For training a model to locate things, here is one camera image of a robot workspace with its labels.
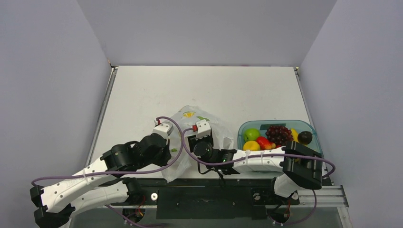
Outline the white plastic bag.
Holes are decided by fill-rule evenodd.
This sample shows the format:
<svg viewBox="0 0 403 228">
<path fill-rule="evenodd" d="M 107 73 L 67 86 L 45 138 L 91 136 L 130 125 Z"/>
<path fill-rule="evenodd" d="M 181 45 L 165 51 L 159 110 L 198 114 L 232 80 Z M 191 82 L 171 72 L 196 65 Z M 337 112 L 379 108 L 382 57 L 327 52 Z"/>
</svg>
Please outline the white plastic bag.
<svg viewBox="0 0 403 228">
<path fill-rule="evenodd" d="M 181 133 L 188 128 L 192 128 L 197 122 L 208 123 L 212 132 L 209 136 L 197 139 L 195 131 L 187 131 L 184 133 L 185 145 L 190 152 L 197 143 L 206 141 L 211 144 L 214 149 L 234 149 L 235 139 L 230 131 L 229 125 L 221 118 L 208 113 L 197 106 L 184 106 L 177 113 L 171 116 L 180 127 L 180 130 L 173 126 L 173 131 L 169 136 L 171 163 L 179 153 L 181 143 Z M 167 182 L 172 182 L 177 178 L 190 172 L 190 168 L 196 161 L 190 157 L 185 149 L 182 150 L 179 158 L 167 169 L 161 171 L 162 177 Z"/>
</svg>

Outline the fake yellow lemon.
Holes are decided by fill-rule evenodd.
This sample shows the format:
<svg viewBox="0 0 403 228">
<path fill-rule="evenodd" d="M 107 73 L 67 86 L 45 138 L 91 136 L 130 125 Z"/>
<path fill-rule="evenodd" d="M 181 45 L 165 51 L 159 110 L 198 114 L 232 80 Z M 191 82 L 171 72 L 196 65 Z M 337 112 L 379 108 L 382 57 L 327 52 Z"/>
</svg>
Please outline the fake yellow lemon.
<svg viewBox="0 0 403 228">
<path fill-rule="evenodd" d="M 260 145 L 258 142 L 256 141 L 248 141 L 245 142 L 243 145 L 243 150 L 244 151 L 260 151 Z"/>
</svg>

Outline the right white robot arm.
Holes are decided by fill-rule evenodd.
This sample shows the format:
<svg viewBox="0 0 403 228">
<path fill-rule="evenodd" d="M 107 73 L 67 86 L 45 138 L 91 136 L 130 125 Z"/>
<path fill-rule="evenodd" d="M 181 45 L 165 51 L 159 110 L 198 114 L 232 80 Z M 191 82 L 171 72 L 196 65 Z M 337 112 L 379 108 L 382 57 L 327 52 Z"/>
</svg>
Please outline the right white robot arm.
<svg viewBox="0 0 403 228">
<path fill-rule="evenodd" d="M 280 203 L 299 189 L 322 188 L 322 154 L 295 141 L 271 150 L 215 149 L 213 139 L 187 137 L 189 154 L 208 169 L 224 175 L 279 172 L 268 190 L 269 199 Z"/>
</svg>

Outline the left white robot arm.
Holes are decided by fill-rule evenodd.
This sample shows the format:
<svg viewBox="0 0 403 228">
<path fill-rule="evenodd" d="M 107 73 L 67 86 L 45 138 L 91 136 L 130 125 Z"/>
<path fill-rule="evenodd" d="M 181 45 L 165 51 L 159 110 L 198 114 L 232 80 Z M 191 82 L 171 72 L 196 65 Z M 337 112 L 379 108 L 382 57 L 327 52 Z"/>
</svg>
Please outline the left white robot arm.
<svg viewBox="0 0 403 228">
<path fill-rule="evenodd" d="M 144 192 L 127 171 L 150 164 L 166 166 L 171 158 L 168 135 L 152 133 L 141 141 L 117 144 L 103 153 L 75 178 L 64 178 L 51 186 L 30 189 L 36 224 L 41 228 L 59 228 L 75 215 L 112 203 L 136 204 Z"/>
</svg>

